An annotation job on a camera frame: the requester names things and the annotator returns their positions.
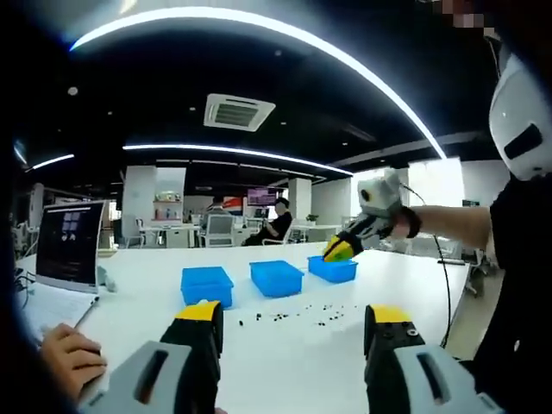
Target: ceiling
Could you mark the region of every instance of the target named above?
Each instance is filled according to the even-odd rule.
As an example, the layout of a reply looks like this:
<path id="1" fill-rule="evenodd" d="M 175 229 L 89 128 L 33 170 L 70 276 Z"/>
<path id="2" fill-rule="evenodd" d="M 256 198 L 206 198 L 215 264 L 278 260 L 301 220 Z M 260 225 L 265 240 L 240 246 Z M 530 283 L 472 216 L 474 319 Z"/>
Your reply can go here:
<path id="1" fill-rule="evenodd" d="M 19 28 L 12 37 L 14 81 L 22 86 L 11 108 L 14 137 L 24 144 L 30 166 L 75 155 L 23 174 L 27 184 L 111 194 L 120 191 L 111 183 L 122 181 L 126 165 L 152 163 L 187 166 L 187 193 L 238 195 L 248 186 L 293 177 L 347 177 L 244 154 L 123 151 L 128 144 L 249 149 L 349 172 L 437 156 L 405 113 L 357 72 L 266 28 L 169 19 L 106 34 L 69 52 L 80 35 L 116 18 L 208 2 L 137 0 L 123 14 L 121 7 L 133 2 L 14 3 Z M 232 4 L 307 30 L 354 56 L 410 105 L 447 156 L 498 158 L 487 126 L 497 69 L 491 43 L 481 33 L 453 28 L 414 0 Z M 68 93 L 71 87 L 76 95 Z M 209 128 L 203 120 L 210 93 L 267 101 L 276 108 L 256 132 Z"/>

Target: laptop screen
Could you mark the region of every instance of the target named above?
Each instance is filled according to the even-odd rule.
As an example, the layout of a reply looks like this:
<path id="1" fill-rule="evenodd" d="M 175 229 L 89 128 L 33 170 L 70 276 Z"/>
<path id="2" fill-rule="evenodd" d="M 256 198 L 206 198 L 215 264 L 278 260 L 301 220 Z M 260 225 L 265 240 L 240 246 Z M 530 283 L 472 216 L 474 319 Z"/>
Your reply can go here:
<path id="1" fill-rule="evenodd" d="M 73 290 L 97 288 L 97 240 L 103 208 L 104 203 L 92 202 L 44 209 L 36 254 L 41 282 Z"/>

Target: black shirt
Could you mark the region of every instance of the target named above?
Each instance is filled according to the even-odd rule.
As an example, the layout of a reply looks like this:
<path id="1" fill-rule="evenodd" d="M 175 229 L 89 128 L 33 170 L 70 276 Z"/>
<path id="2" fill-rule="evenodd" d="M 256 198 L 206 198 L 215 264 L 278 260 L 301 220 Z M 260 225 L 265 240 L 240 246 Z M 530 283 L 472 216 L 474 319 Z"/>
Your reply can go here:
<path id="1" fill-rule="evenodd" d="M 495 253 L 505 277 L 474 358 L 474 376 L 478 391 L 509 413 L 528 412 L 537 389 L 549 381 L 545 306 L 551 213 L 552 174 L 525 182 L 512 179 L 491 207 Z"/>
<path id="2" fill-rule="evenodd" d="M 292 214 L 289 211 L 286 211 L 281 216 L 278 216 L 275 220 L 270 222 L 273 229 L 278 232 L 278 237 L 271 235 L 267 229 L 263 228 L 258 236 L 260 239 L 273 239 L 273 240 L 282 240 L 285 236 L 285 233 L 292 225 Z"/>

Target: blue container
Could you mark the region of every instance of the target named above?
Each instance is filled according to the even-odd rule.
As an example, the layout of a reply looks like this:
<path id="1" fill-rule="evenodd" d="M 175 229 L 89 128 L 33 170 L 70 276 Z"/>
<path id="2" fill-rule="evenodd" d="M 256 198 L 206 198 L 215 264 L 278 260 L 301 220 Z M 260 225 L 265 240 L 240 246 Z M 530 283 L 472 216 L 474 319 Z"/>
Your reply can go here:
<path id="1" fill-rule="evenodd" d="M 309 258 L 309 272 L 332 283 L 353 280 L 358 263 L 351 260 L 325 262 L 322 256 Z"/>
<path id="2" fill-rule="evenodd" d="M 223 308 L 232 306 L 234 283 L 222 267 L 189 267 L 182 269 L 180 291 L 186 304 L 202 299 L 219 300 Z"/>
<path id="3" fill-rule="evenodd" d="M 267 298 L 283 298 L 301 292 L 303 272 L 287 261 L 249 263 L 251 280 Z"/>

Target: ceiling vent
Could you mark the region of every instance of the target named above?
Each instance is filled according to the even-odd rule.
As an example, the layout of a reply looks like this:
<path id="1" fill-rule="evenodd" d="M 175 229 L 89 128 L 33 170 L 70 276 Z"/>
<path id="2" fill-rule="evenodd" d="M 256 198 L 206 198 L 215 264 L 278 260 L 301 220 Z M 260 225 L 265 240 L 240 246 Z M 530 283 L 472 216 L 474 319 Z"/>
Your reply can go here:
<path id="1" fill-rule="evenodd" d="M 204 125 L 255 132 L 274 108 L 274 103 L 211 93 L 207 97 Z"/>

